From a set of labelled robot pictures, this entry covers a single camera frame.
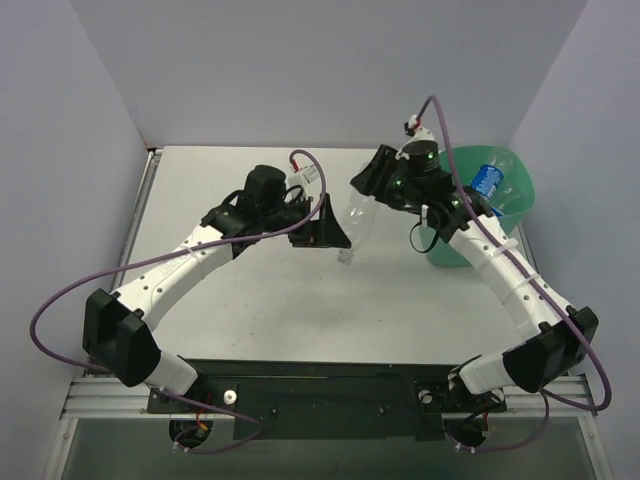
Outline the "Pepsi bottle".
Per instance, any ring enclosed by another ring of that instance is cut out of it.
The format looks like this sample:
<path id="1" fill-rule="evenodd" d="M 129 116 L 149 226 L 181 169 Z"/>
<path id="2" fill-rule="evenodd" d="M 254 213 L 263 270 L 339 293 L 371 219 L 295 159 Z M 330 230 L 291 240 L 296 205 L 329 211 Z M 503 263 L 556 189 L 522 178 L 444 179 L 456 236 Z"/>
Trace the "Pepsi bottle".
<path id="1" fill-rule="evenodd" d="M 505 148 L 493 148 L 483 161 L 470 186 L 502 214 L 515 193 L 515 155 Z"/>

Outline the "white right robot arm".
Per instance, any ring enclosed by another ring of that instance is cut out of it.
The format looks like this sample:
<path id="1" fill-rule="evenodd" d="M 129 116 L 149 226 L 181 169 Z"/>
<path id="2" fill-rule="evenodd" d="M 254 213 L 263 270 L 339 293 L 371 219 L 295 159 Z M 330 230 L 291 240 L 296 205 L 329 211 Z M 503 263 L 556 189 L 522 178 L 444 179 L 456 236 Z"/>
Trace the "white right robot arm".
<path id="1" fill-rule="evenodd" d="M 598 327 L 595 313 L 575 308 L 540 278 L 488 202 L 472 187 L 456 186 L 441 167 L 436 142 L 406 150 L 381 145 L 350 184 L 393 210 L 424 218 L 476 270 L 519 334 L 518 345 L 450 371 L 446 394 L 453 406 L 468 409 L 509 386 L 537 393 L 587 356 Z"/>

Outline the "clear unlabelled bottle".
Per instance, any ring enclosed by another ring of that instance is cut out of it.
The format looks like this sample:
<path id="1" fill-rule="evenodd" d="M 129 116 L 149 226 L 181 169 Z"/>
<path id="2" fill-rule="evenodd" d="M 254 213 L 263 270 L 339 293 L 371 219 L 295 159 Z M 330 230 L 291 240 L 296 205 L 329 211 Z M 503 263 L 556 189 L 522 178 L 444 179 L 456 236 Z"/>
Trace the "clear unlabelled bottle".
<path id="1" fill-rule="evenodd" d="M 348 249 L 340 249 L 337 261 L 342 265 L 350 265 L 355 253 L 360 250 L 369 239 L 373 225 L 381 204 L 372 196 L 365 196 L 353 189 L 348 205 L 344 210 L 339 224 L 351 242 Z"/>

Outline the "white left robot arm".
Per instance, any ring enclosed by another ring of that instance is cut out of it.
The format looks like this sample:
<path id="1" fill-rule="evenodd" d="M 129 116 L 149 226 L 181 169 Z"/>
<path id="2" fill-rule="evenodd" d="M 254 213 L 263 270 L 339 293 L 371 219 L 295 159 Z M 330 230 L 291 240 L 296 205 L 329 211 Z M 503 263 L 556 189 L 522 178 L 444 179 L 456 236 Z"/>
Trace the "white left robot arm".
<path id="1" fill-rule="evenodd" d="M 143 275 L 111 293 L 94 291 L 86 301 L 83 350 L 128 387 L 147 384 L 170 390 L 181 410 L 200 408 L 206 397 L 201 373 L 187 360 L 157 345 L 153 332 L 172 307 L 214 270 L 236 259 L 261 234 L 286 230 L 295 248 L 348 249 L 351 242 L 328 200 L 319 217 L 304 223 L 311 201 L 303 188 L 288 199 L 284 173 L 259 165 L 243 189 L 212 208 L 174 251 Z"/>

